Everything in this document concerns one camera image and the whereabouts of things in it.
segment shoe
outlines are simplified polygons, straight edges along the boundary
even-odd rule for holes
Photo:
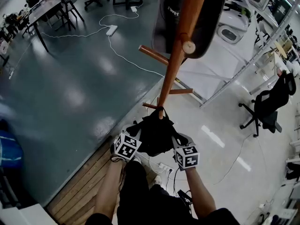
[[[142,164],[142,162],[141,162],[141,160],[140,160],[139,157],[133,157],[132,161],[133,161],[133,162],[136,161],[136,162]]]
[[[154,185],[156,185],[156,184],[158,184],[158,185],[162,185],[162,184],[163,184],[163,181],[162,181],[160,175],[157,175],[157,176],[155,177],[155,179],[154,179]]]

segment white floor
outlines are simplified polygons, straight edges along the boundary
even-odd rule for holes
[[[264,82],[261,74],[254,73],[256,69],[255,66],[250,67],[233,85],[203,108],[199,108],[199,103],[190,95],[170,95],[165,104],[175,129],[192,137],[198,145],[201,159],[197,170],[217,207],[228,208],[241,224],[251,224],[260,213],[260,204],[269,205],[278,195],[284,183],[285,160],[292,153],[289,142],[297,139],[297,133],[293,130],[296,104],[300,102],[299,78],[296,78],[296,94],[278,110],[277,121],[283,128],[282,133],[272,134],[260,127],[259,138],[254,138],[254,123],[240,130],[239,125],[249,119],[250,114],[238,107],[238,103],[250,104],[255,97],[248,91]],[[151,161],[163,162],[177,169],[172,156],[173,151],[169,151],[151,158]],[[165,186],[166,174],[162,174]],[[173,179],[174,173],[170,175],[167,187],[171,195]],[[279,206],[286,202],[291,187],[284,187],[284,192],[280,190],[283,201]],[[184,192],[189,190],[185,173],[180,171],[176,176],[176,190],[179,189]]]

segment wall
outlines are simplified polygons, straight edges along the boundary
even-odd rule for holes
[[[25,0],[9,0],[9,2],[0,9],[0,23],[3,21],[3,14],[19,12],[24,8],[25,4]]]
[[[293,30],[293,35],[297,37],[298,44],[300,44],[300,14],[294,13],[291,18],[290,25]]]

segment power outlet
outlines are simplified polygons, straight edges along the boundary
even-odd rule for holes
[[[159,163],[158,167],[161,168],[162,170],[165,170],[168,175],[169,175],[169,173],[171,174],[174,171],[174,168],[172,168],[166,164],[163,164],[163,163]]]

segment black bag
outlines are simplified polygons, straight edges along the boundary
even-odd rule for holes
[[[172,136],[181,146],[187,146],[187,138],[178,134],[173,127],[173,122],[169,119],[165,112],[165,117],[159,119],[159,111],[164,110],[163,107],[157,108],[150,116],[144,117],[143,121],[128,127],[126,131],[130,136],[135,137],[141,129],[139,141],[142,142],[139,152],[146,152],[150,157],[159,155],[173,149]]]

